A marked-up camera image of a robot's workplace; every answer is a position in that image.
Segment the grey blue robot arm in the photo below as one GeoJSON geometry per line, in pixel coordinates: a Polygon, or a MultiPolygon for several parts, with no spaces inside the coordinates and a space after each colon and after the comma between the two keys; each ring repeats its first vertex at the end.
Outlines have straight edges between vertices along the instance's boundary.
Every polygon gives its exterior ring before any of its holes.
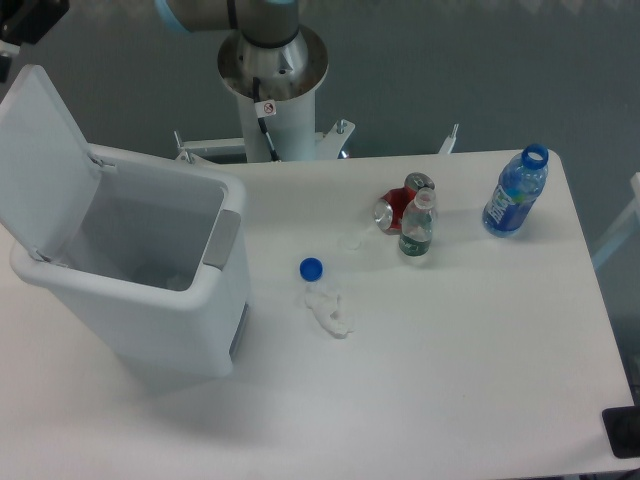
{"type": "MultiPolygon", "coordinates": [[[[24,44],[37,44],[70,10],[69,1],[1,3],[1,81],[24,44]]],[[[296,1],[156,1],[165,24],[181,32],[239,30],[262,48],[279,48],[299,31],[296,1]]]]}

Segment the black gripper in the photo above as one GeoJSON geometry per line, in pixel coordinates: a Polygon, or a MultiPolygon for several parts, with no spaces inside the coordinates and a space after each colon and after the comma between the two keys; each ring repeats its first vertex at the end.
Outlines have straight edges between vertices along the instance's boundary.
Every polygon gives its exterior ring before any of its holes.
{"type": "Polygon", "coordinates": [[[69,8],[68,0],[1,0],[1,83],[7,81],[15,57],[14,45],[38,43],[69,8]]]}

